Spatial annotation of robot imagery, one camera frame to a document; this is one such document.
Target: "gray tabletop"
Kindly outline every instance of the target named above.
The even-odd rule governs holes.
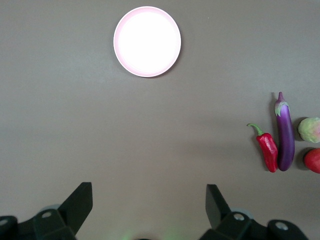
[[[174,66],[154,78],[118,62],[113,35],[140,6],[181,33]],[[320,235],[320,175],[295,142],[268,172],[248,123],[276,142],[279,92],[297,126],[320,117],[320,3],[312,0],[1,1],[0,216],[28,220],[92,182],[91,240],[196,240],[210,227],[206,184],[266,225]]]

